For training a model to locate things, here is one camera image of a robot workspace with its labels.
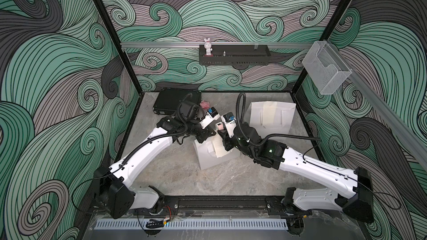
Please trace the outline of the white non-woven bag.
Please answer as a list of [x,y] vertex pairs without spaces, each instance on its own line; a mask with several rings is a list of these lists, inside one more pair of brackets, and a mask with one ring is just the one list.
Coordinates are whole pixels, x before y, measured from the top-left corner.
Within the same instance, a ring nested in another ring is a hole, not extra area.
[[240,157],[240,151],[233,148],[231,151],[228,151],[229,154],[224,157],[217,158],[212,145],[212,138],[213,137],[208,138],[204,143],[199,143],[198,140],[194,140],[193,142],[201,170],[206,170],[218,164]]
[[295,114],[296,104],[289,102],[252,102],[245,114],[249,126],[261,137],[268,134],[288,134]]

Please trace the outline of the cream lined paper receipt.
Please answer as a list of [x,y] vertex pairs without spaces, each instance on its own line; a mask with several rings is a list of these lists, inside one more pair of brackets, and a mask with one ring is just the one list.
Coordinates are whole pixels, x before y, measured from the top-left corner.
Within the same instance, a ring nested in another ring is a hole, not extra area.
[[262,109],[262,125],[270,126],[275,121],[275,113],[276,113],[276,102],[268,101],[264,102]]

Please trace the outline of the pink stapler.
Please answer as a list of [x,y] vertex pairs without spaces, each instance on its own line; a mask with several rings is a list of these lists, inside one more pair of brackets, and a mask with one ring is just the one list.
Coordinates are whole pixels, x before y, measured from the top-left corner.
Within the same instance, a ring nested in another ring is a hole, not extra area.
[[222,122],[218,122],[218,123],[216,123],[215,124],[215,128],[216,128],[216,130],[217,131],[222,131],[222,130],[224,130],[225,128],[224,128],[224,124],[222,123]]

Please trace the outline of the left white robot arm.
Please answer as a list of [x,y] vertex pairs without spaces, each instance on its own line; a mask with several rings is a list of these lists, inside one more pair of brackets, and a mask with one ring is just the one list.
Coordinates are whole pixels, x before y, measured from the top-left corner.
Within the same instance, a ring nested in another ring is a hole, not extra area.
[[163,117],[135,151],[108,167],[101,166],[95,170],[95,201],[114,219],[141,208],[153,213],[161,212],[163,194],[153,186],[133,188],[133,182],[161,151],[181,135],[195,136],[199,143],[214,136],[216,133],[210,124],[219,118],[219,114],[206,114],[201,121],[183,122],[177,117]]

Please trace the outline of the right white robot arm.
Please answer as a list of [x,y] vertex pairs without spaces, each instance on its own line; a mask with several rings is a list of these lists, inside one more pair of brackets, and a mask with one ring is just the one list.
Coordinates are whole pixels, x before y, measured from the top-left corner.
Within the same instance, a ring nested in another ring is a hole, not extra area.
[[263,140],[256,130],[242,125],[245,133],[255,137],[255,145],[244,139],[237,127],[219,130],[226,151],[233,148],[266,168],[291,172],[315,181],[322,189],[289,188],[283,205],[293,210],[335,210],[364,223],[374,222],[371,174],[365,168],[341,168],[311,158],[276,140]]

